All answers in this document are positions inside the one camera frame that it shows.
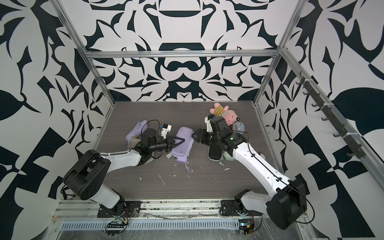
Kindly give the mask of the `lavender umbrella case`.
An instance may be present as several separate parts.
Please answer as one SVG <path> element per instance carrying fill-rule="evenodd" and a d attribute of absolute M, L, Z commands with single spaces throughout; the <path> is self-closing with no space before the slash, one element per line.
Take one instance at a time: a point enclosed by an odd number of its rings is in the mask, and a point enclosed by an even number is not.
<path fill-rule="evenodd" d="M 193 133 L 194 131 L 191 128 L 181 127 L 177 132 L 176 137 L 184 139 L 185 141 L 181 145 L 172 149 L 172 151 L 167 154 L 168 159 L 171 157 L 175 157 L 178 162 L 184 163 L 189 173 L 193 172 L 193 170 L 187 166 L 188 158 L 189 158 L 193 143 L 195 142 L 194 139 L 192 138 Z"/>

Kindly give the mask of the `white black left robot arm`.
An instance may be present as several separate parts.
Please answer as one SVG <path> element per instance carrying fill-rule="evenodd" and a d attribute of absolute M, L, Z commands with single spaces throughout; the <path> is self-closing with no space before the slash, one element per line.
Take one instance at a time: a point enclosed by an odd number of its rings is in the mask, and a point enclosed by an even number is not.
<path fill-rule="evenodd" d="M 183 138 L 163 138 L 157 130 L 146 129 L 140 141 L 127 151 L 111 154 L 87 151 L 66 173 L 63 183 L 81 200 L 96 202 L 110 215 L 122 215 L 126 208 L 125 199 L 104 185 L 106 175 L 118 169 L 144 165 L 155 157 L 155 153 L 168 153 L 184 142 Z"/>

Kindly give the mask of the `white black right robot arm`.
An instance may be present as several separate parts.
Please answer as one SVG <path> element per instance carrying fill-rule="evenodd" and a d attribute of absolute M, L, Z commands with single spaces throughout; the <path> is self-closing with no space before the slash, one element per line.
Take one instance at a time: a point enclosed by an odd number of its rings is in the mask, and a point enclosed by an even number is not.
<path fill-rule="evenodd" d="M 236 195 L 240 209 L 266 214 L 282 230 L 296 223 L 309 205 L 305 185 L 276 170 L 254 150 L 245 133 L 232 130 L 224 118 L 214 118 L 208 124 L 209 130 L 198 129 L 192 134 L 194 141 L 220 147 L 246 167 L 266 190 L 266 194 L 244 190 Z"/>

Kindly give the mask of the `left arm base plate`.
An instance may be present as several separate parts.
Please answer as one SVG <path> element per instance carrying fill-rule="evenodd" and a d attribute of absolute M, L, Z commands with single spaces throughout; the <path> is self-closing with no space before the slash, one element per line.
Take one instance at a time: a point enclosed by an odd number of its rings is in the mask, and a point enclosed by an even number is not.
<path fill-rule="evenodd" d="M 112 209 L 100 204 L 98 218 L 131 218 L 140 213 L 141 201 L 119 201 Z"/>

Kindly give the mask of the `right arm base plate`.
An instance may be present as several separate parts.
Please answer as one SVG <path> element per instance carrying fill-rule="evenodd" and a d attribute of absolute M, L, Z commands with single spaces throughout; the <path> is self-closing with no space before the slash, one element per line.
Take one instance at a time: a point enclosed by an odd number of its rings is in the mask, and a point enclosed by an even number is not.
<path fill-rule="evenodd" d="M 219 214 L 223 217 L 249 216 L 249 212 L 242 209 L 235 200 L 221 200 Z"/>

